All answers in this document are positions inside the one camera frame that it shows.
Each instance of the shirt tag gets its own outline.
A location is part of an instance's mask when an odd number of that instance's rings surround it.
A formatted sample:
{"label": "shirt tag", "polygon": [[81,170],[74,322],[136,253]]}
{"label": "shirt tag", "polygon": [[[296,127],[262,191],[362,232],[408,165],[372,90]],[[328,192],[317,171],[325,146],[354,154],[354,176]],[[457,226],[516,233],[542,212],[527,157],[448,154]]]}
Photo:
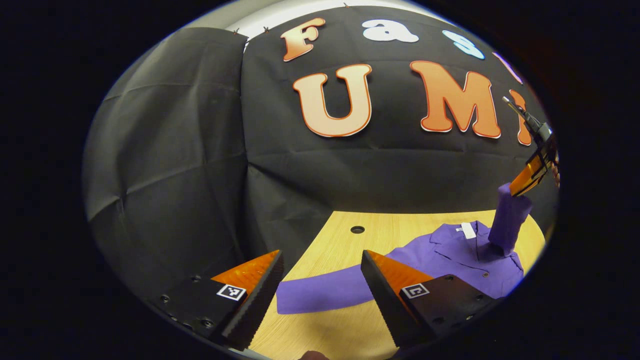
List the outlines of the shirt tag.
{"label": "shirt tag", "polygon": [[462,226],[462,231],[465,233],[465,237],[467,239],[473,239],[476,237],[476,232],[474,231],[474,228],[471,227],[470,223],[463,222],[460,226]]}

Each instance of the purple sleeve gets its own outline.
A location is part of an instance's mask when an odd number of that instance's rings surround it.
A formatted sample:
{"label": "purple sleeve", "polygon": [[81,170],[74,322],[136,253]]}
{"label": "purple sleeve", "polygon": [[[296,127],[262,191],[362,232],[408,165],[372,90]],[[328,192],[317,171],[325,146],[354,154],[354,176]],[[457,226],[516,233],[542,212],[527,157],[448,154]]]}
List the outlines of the purple sleeve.
{"label": "purple sleeve", "polygon": [[505,256],[513,252],[520,226],[532,208],[529,198],[511,196],[510,184],[506,183],[498,188],[498,206],[489,233],[489,242],[501,247]]}
{"label": "purple sleeve", "polygon": [[[419,236],[388,257],[418,268],[431,252],[431,234]],[[282,281],[276,291],[278,314],[315,313],[342,309],[373,300],[360,265],[304,279]]]}

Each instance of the wooden table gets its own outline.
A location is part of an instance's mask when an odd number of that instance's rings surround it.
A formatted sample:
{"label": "wooden table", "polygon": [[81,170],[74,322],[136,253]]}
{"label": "wooden table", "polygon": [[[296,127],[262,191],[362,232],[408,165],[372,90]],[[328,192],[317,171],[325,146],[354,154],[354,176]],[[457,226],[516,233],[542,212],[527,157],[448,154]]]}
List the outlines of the wooden table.
{"label": "wooden table", "polygon": [[[313,243],[284,278],[302,279],[360,264],[362,251],[387,254],[442,224],[478,220],[491,227],[495,210],[442,214],[380,214],[334,211]],[[360,225],[362,234],[351,228]],[[542,251],[545,239],[531,218],[522,224],[515,251],[525,274]],[[397,347],[375,301],[318,313],[279,315],[274,297],[249,349],[274,360],[297,360],[307,350],[331,360],[382,360]]]}

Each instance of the orange letter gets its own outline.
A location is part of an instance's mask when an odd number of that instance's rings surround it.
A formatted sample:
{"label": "orange letter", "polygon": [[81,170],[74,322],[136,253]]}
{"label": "orange letter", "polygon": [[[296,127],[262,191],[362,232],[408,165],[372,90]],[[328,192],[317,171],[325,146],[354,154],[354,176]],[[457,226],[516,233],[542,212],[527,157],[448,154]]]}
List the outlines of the orange letter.
{"label": "orange letter", "polygon": [[280,38],[284,39],[285,44],[287,44],[287,53],[284,56],[284,61],[293,60],[311,51],[314,46],[305,43],[305,39],[307,38],[311,41],[317,39],[318,29],[316,29],[316,26],[322,25],[324,25],[324,19],[316,17],[289,31],[285,31],[282,36],[280,36]]}
{"label": "orange letter", "polygon": [[[525,111],[527,108],[524,106],[524,99],[520,94],[518,94],[515,90],[509,90],[509,94],[513,97],[513,102],[523,108]],[[529,130],[524,126],[524,118],[518,115],[520,119],[520,129],[518,130],[518,142],[522,145],[529,146],[531,145],[531,134],[529,134]]]}
{"label": "orange letter", "polygon": [[367,86],[367,75],[371,67],[367,64],[348,65],[338,69],[335,75],[347,83],[351,111],[343,118],[335,118],[326,112],[322,85],[325,74],[313,74],[299,78],[293,88],[300,93],[300,106],[305,124],[314,133],[327,136],[349,136],[364,129],[371,119],[371,99]]}
{"label": "orange letter", "polygon": [[446,104],[460,131],[467,131],[476,111],[474,133],[487,138],[500,137],[489,79],[470,71],[467,73],[465,88],[461,89],[438,63],[413,61],[410,66],[422,76],[424,90],[427,93],[427,116],[420,122],[423,129],[446,133],[453,128],[452,120],[447,118]]}

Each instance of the white wall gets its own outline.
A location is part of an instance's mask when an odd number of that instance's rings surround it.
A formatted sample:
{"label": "white wall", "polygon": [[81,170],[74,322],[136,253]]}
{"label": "white wall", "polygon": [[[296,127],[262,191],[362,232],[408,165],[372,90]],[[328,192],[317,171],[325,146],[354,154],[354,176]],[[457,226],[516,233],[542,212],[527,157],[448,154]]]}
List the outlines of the white wall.
{"label": "white wall", "polygon": [[384,6],[408,10],[454,25],[425,7],[404,0],[238,0],[200,17],[185,27],[220,28],[230,31],[239,28],[238,33],[251,39],[261,34],[264,26],[273,28],[308,13],[343,7],[344,3],[349,6]]}

